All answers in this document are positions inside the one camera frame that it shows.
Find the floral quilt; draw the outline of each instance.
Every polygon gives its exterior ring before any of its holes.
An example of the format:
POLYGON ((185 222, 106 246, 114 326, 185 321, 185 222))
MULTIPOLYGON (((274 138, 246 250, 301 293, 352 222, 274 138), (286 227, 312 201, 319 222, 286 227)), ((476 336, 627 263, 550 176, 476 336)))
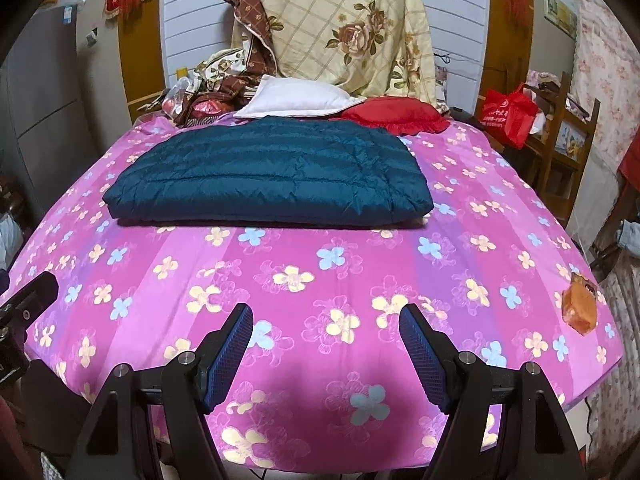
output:
MULTIPOLYGON (((26 350, 88 401, 116 364, 165 364, 246 302, 251 340, 207 418, 220 455, 298 472, 376 471, 428 463, 446 421, 399 336, 409 302, 491 365, 538 362, 566 408, 620 359, 601 293, 590 334, 562 321, 570 273, 593 279, 589 267, 466 124, 403 137, 435 202, 421 228, 119 225, 102 194, 141 153, 179 134, 164 119, 125 134, 53 206, 11 270, 4 300, 43 270, 56 275, 59 298, 28 331, 26 350)), ((494 406, 486 445, 498 418, 494 406)), ((166 440, 159 413, 155 425, 166 440)))
POLYGON ((422 0, 261 0, 282 75, 364 97, 431 104, 435 65, 422 0))

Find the metal bolt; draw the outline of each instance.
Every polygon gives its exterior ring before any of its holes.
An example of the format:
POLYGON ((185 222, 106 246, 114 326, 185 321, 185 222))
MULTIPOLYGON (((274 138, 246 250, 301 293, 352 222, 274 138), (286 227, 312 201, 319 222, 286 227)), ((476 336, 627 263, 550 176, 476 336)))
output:
POLYGON ((460 359, 465 365, 472 365, 476 362, 475 354, 467 350, 460 352, 458 354, 458 359, 460 359))
POLYGON ((113 369, 113 375, 115 375, 116 377, 124 377, 129 373, 129 370, 130 368, 128 365, 120 364, 113 369))
POLYGON ((178 362, 181 365, 189 365, 193 363, 195 359, 196 354, 194 354, 193 352, 182 352, 180 355, 178 355, 178 362))
POLYGON ((540 369, 540 365, 538 363, 534 363, 533 361, 529 361, 527 364, 525 364, 524 369, 531 375, 538 375, 542 371, 540 369))

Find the beige quilt with rose pattern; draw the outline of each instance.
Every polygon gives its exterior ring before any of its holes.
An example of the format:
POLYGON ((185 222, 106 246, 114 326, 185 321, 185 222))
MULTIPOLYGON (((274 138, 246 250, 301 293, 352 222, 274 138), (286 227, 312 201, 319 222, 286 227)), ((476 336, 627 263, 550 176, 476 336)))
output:
POLYGON ((435 104, 431 33, 421 0, 261 0, 279 72, 363 97, 435 104))

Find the white paneled wall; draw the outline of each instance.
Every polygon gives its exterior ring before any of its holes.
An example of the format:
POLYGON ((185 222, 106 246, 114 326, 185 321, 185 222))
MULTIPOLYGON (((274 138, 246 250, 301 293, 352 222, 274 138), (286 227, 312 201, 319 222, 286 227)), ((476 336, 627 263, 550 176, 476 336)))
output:
MULTIPOLYGON (((447 100, 473 112, 482 75, 488 0, 423 0, 431 25, 433 47, 450 54, 447 100)), ((194 68, 228 46, 233 22, 229 5, 221 0, 163 0, 162 33, 167 81, 175 71, 194 68)), ((436 59, 436 64, 443 64, 436 59)))
POLYGON ((436 58, 436 64, 447 69, 447 103, 473 113, 482 77, 489 0, 422 1, 434 52, 451 58, 448 65, 436 58))
POLYGON ((233 12, 222 0, 162 0, 162 53, 167 82, 175 71, 194 68, 214 52, 228 47, 233 12))

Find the orange package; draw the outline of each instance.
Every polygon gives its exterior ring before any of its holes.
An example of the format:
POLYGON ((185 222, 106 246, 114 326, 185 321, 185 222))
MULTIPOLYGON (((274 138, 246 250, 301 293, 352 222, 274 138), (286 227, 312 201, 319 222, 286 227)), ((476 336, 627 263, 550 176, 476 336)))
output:
POLYGON ((571 285, 562 293, 562 319, 581 335, 596 327, 596 286, 575 272, 571 285))

